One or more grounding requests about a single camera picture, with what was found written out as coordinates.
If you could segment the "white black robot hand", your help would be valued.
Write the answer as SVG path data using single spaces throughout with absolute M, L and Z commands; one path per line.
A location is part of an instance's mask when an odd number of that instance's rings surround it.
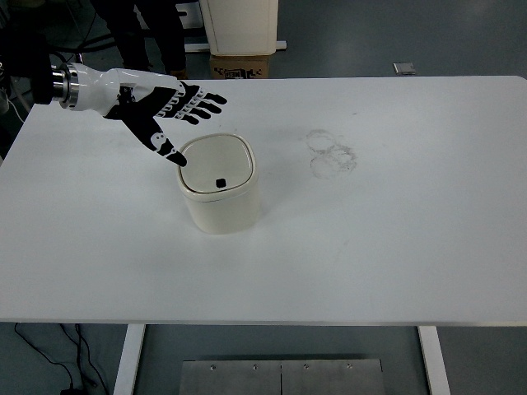
M 177 77 L 122 68 L 102 72 L 80 63 L 63 64 L 52 71 L 52 82 L 53 99 L 63 108 L 119 120 L 145 147 L 181 167 L 186 158 L 156 119 L 197 125 L 221 113 L 227 103 L 223 96 Z

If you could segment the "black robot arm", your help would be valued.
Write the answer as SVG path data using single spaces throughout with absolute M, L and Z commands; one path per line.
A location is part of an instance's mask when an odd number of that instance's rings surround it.
M 1 30 L 1 60 L 10 77 L 30 79 L 36 104 L 51 103 L 54 97 L 53 72 L 49 48 L 42 34 Z

